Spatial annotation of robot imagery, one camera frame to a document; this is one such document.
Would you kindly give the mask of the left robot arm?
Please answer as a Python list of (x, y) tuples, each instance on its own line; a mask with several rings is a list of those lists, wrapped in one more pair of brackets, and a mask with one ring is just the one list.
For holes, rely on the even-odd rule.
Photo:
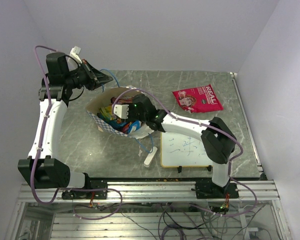
[(34, 189), (74, 188), (86, 199), (92, 186), (84, 173), (72, 172), (59, 160), (59, 140), (63, 118), (72, 101), (74, 89), (93, 91), (113, 80), (74, 55), (54, 52), (46, 56), (47, 73), (38, 93), (40, 116), (33, 145), (18, 170)]

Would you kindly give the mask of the blue snack bag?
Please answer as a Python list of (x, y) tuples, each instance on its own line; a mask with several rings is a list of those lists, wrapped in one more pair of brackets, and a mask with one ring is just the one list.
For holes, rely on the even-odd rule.
[(130, 134), (132, 132), (135, 132), (138, 129), (140, 129), (142, 126), (142, 123), (139, 120), (124, 122), (122, 120), (116, 119), (116, 120), (111, 120), (109, 124), (112, 126), (113, 129), (122, 132), (124, 134)]

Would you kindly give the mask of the checkered paper bag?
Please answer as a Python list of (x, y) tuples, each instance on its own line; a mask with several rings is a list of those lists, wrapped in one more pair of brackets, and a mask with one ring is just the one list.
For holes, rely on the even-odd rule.
[(132, 85), (121, 86), (108, 69), (103, 68), (101, 71), (106, 71), (106, 76), (115, 80), (116, 87), (106, 89), (102, 84), (102, 93), (85, 106), (85, 111), (97, 124), (99, 131), (135, 139), (145, 152), (154, 153), (153, 130), (140, 120), (128, 120), (129, 110), (132, 109), (128, 104), (140, 92)]

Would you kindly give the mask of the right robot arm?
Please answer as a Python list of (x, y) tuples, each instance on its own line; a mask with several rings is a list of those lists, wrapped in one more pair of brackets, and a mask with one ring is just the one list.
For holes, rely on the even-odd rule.
[(114, 103), (112, 108), (113, 114), (123, 120), (141, 121), (154, 131), (181, 134), (201, 141), (213, 163), (211, 194), (221, 198), (228, 192), (230, 156), (237, 139), (221, 118), (185, 118), (169, 110), (156, 108), (142, 93), (132, 97), (132, 102)]

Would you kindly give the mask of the pink snack bag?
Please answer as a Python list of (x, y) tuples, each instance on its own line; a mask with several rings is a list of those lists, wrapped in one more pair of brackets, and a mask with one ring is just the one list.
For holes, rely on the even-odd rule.
[(189, 113), (209, 113), (224, 109), (210, 84), (176, 90), (172, 94), (178, 105)]

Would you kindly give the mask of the green yellow candy bag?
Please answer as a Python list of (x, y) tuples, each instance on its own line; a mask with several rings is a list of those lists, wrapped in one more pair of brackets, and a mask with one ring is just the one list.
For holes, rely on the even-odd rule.
[(105, 122), (106, 121), (113, 121), (115, 118), (112, 115), (112, 106), (106, 106), (106, 107), (101, 107), (99, 109), (99, 113), (97, 113), (97, 116), (100, 119), (103, 119)]

